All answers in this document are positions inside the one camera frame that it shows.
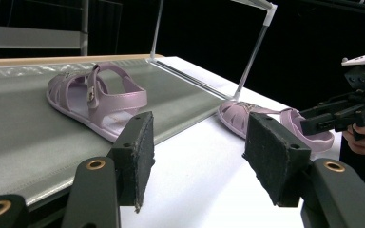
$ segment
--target white table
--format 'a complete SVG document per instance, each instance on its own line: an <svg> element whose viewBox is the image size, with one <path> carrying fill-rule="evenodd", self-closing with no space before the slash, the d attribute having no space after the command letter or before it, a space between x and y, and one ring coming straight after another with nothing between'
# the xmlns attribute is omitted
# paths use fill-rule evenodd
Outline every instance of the white table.
<svg viewBox="0 0 365 228"><path fill-rule="evenodd" d="M237 88L178 57L164 57L162 62L224 93L233 95ZM276 110L286 107L246 88L240 100ZM334 134L333 148L318 157L338 158L340 134ZM302 200L297 208L274 206L251 166L241 157L244 144L216 115L158 144L144 206L139 214L133 207L122 207L122 226L303 227Z"/></svg>

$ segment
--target gray conveyor belt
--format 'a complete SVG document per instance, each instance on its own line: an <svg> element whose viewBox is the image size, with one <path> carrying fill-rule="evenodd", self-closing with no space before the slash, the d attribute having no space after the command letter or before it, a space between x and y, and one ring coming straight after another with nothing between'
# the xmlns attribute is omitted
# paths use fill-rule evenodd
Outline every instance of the gray conveyor belt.
<svg viewBox="0 0 365 228"><path fill-rule="evenodd" d="M113 62L147 90L155 144L215 113L222 99L145 59ZM48 81L59 71L91 69L94 63L0 67L0 195L24 196L27 204L71 186L77 165L104 156L111 142L52 108ZM119 77L103 72L112 89Z"/></svg>

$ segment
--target sandal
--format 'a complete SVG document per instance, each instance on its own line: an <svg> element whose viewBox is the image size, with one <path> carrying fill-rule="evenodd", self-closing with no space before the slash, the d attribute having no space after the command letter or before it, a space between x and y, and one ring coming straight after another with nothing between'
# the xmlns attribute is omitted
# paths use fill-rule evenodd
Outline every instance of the sandal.
<svg viewBox="0 0 365 228"><path fill-rule="evenodd" d="M105 82L98 75L105 70L114 71L122 78L125 93L108 94ZM146 90L111 63L97 64L91 71L58 74L49 81L46 97L53 108L112 143L139 108L147 105Z"/></svg>
<svg viewBox="0 0 365 228"><path fill-rule="evenodd" d="M285 108L281 111L276 111L255 104L227 101L219 106L217 114L224 125L245 139L250 112L280 115L280 123L308 145L311 148L312 153L327 151L334 144L334 134L329 131L321 132L316 135L304 136L301 130L300 121L305 119L293 108Z"/></svg>

